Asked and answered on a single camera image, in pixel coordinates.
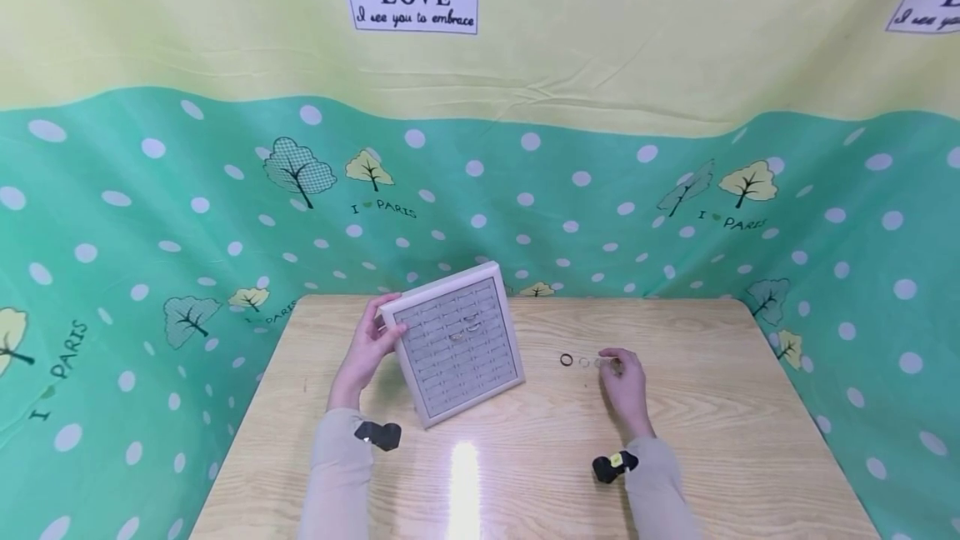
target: left hand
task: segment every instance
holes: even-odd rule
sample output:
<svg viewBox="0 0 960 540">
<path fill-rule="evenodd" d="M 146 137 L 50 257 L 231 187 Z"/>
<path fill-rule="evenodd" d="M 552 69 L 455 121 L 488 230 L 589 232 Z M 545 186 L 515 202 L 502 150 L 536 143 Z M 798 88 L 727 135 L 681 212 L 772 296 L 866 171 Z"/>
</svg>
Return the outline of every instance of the left hand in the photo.
<svg viewBox="0 0 960 540">
<path fill-rule="evenodd" d="M 360 408 L 360 392 L 367 387 L 383 358 L 393 352 L 398 339 L 407 331 L 405 324 L 386 330 L 378 309 L 400 298 L 399 292 L 377 296 L 367 302 L 353 340 L 330 387 L 327 410 Z"/>
</svg>

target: green polka dot fabric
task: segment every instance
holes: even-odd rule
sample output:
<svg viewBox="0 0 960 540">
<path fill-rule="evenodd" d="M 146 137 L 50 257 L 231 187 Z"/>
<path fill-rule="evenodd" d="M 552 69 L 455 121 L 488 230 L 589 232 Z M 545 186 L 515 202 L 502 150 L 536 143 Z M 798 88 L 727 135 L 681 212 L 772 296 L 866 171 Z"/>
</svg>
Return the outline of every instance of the green polka dot fabric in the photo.
<svg viewBox="0 0 960 540">
<path fill-rule="evenodd" d="M 959 138 L 930 112 L 644 137 L 159 87 L 2 112 L 0 538 L 187 538 L 304 293 L 487 260 L 544 300 L 744 302 L 883 537 L 952 538 Z"/>
</svg>

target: sign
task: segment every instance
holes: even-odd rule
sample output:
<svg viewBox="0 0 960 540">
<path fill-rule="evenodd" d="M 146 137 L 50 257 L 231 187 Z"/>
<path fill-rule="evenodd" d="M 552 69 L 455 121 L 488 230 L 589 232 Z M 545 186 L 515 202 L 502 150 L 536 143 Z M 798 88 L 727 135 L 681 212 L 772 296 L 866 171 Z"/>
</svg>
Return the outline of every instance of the sign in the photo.
<svg viewBox="0 0 960 540">
<path fill-rule="evenodd" d="M 960 31 L 960 0 L 902 0 L 887 31 L 949 34 Z"/>
<path fill-rule="evenodd" d="M 478 0 L 348 0 L 357 29 L 478 33 Z"/>
</svg>

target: wooden table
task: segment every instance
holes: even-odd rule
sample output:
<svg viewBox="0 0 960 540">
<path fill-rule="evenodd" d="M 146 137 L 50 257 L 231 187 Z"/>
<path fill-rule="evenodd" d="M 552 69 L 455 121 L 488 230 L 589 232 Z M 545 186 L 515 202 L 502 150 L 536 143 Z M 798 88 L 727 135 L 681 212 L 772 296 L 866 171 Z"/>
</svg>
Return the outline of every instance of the wooden table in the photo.
<svg viewBox="0 0 960 540">
<path fill-rule="evenodd" d="M 298 303 L 194 540 L 295 538 L 314 428 L 365 299 Z M 636 351 L 651 418 L 706 538 L 876 538 L 747 309 L 735 301 L 517 298 L 527 382 L 423 431 L 393 357 L 362 395 L 403 440 L 375 451 L 371 538 L 635 538 L 598 349 Z M 563 367 L 560 355 L 573 355 Z"/>
</svg>

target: ring display tray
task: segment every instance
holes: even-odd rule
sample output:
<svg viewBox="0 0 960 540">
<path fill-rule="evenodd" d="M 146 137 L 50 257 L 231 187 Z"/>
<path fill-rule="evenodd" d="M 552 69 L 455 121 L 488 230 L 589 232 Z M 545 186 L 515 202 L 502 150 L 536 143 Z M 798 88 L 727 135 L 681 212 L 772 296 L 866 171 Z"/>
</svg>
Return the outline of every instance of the ring display tray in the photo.
<svg viewBox="0 0 960 540">
<path fill-rule="evenodd" d="M 397 360 L 425 428 L 524 382 L 496 262 L 430 282 L 380 307 L 405 323 Z"/>
</svg>

